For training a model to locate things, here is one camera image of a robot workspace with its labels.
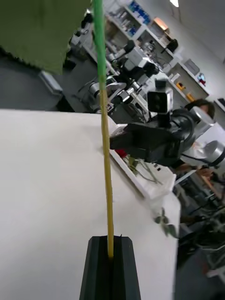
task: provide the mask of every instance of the green cloth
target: green cloth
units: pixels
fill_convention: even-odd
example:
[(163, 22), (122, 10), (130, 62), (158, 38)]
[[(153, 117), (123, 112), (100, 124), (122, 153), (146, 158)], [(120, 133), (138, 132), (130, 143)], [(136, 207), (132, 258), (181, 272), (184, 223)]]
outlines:
[(4, 0), (0, 4), (0, 46), (14, 57), (60, 73), (69, 39), (90, 0)]

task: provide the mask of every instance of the red object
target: red object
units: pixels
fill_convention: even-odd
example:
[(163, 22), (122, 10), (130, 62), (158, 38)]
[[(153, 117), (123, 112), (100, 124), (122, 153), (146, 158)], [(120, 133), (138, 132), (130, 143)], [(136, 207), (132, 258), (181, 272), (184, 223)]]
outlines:
[(202, 80), (202, 79), (200, 79), (199, 82), (202, 83), (203, 85), (206, 84), (206, 81), (204, 81), (204, 80)]
[(117, 149), (115, 151), (121, 158), (125, 158), (127, 156), (127, 153), (123, 149)]

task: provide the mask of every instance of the black holder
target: black holder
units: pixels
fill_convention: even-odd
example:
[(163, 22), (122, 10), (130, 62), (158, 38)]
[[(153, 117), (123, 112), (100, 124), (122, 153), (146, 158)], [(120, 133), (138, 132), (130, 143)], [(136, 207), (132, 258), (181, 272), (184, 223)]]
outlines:
[(107, 253), (107, 236), (89, 240), (80, 300), (141, 300), (133, 243), (114, 236), (114, 258)]

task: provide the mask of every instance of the gray floor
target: gray floor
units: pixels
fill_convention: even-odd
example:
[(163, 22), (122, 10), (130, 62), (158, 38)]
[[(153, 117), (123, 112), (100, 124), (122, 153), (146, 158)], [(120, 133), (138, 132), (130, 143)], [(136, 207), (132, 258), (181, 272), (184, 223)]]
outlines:
[(225, 299), (224, 284), (218, 277), (207, 278), (206, 268), (206, 259), (198, 251), (177, 271), (174, 300), (214, 300), (218, 293)]
[[(74, 94), (96, 75), (96, 65), (87, 60), (78, 61), (73, 71), (56, 76), (75, 110), (79, 110), (79, 105)], [(0, 58), (0, 108), (49, 111), (55, 109), (58, 101), (59, 97), (53, 96), (41, 82), (37, 70)], [(218, 278), (206, 278), (204, 264), (204, 256), (198, 252), (177, 272), (175, 300), (211, 300), (218, 291), (225, 290)]]
[(0, 57), (0, 108), (52, 110), (54, 96), (38, 77), (39, 71)]

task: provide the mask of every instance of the white table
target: white table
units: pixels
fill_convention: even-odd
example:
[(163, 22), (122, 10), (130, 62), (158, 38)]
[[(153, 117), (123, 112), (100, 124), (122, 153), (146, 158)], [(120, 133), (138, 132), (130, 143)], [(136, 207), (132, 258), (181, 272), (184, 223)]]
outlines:
[[(107, 232), (100, 116), (3, 110), (0, 140), (0, 299), (77, 300), (88, 240)], [(177, 240), (114, 162), (112, 184), (115, 234), (133, 241), (142, 300), (172, 299)], [(177, 198), (164, 207), (177, 227)]]

